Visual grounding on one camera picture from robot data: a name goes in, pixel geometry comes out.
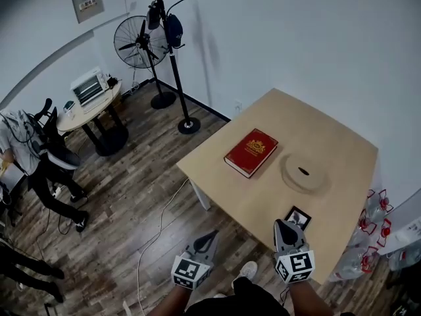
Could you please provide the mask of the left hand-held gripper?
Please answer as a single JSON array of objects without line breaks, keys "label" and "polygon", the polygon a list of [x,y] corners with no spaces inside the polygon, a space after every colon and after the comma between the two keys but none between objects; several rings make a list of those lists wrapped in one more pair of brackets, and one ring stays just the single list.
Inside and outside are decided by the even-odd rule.
[{"label": "left hand-held gripper", "polygon": [[172,282],[188,290],[195,290],[210,275],[212,266],[196,261],[212,262],[218,245],[218,230],[196,238],[187,245],[187,251],[175,257],[171,277]]}]

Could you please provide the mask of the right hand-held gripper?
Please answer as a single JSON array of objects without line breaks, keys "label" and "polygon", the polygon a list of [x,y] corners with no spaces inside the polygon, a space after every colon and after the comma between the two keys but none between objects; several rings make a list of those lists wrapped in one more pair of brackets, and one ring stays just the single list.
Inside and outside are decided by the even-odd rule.
[{"label": "right hand-held gripper", "polygon": [[[276,219],[274,244],[278,254],[287,254],[289,250],[299,249],[306,244],[304,232],[290,221]],[[275,271],[286,284],[308,280],[314,270],[315,261],[312,250],[281,255],[275,265]]]}]

